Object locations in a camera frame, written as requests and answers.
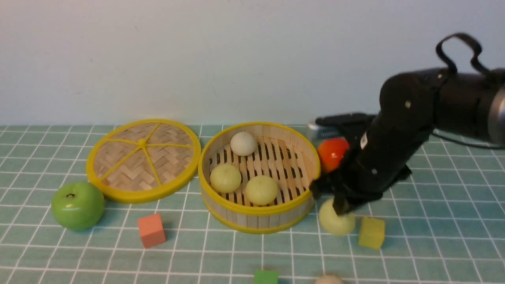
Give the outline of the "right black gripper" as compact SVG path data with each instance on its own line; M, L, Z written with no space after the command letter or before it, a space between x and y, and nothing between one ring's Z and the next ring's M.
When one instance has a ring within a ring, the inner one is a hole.
M380 200L411 175L406 164L431 133L431 123L377 114L361 137L346 139L350 148L339 167L311 182L312 196L332 195L339 215Z

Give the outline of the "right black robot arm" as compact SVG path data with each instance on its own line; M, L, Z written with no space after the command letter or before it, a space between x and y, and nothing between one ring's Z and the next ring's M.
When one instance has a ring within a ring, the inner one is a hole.
M401 73L383 84L379 113L319 117L314 123L318 137L336 132L350 145L337 169L309 187L315 199L333 196L336 213L346 214L408 179L408 161L436 130L504 149L504 70Z

